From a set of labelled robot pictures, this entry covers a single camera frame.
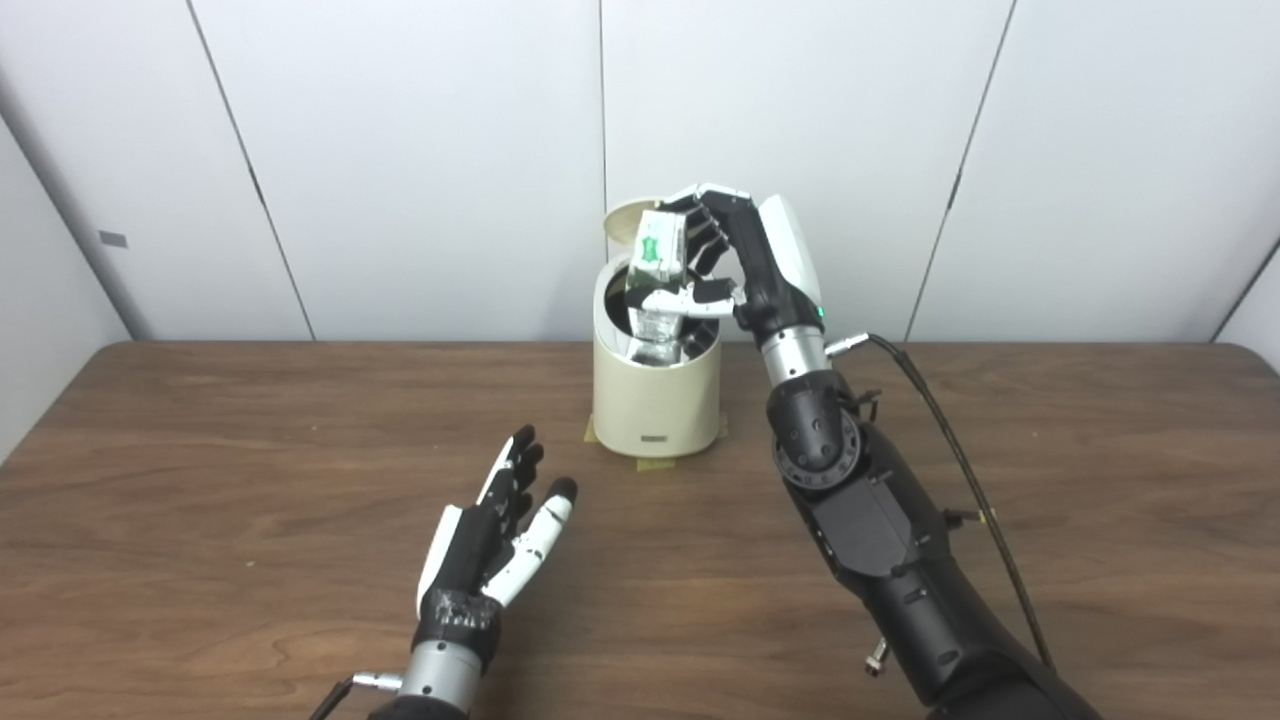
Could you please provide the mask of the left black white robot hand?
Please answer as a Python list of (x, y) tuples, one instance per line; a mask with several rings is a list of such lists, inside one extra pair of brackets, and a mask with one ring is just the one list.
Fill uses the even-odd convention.
[(477, 498), (444, 507), (419, 578), (413, 648), (460, 647), (488, 671), (506, 610), (547, 561), (576, 505), (579, 486), (570, 477), (554, 479), (534, 502), (543, 457), (535, 428), (521, 427), (502, 446)]

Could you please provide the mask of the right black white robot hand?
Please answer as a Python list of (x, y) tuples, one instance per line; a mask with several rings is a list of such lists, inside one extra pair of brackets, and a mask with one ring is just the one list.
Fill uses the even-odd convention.
[(731, 318), (758, 343), (792, 328), (826, 328), (812, 259), (780, 196), (759, 204), (704, 183), (655, 208), (694, 229), (687, 279), (672, 290), (630, 290), (627, 309), (699, 322)]

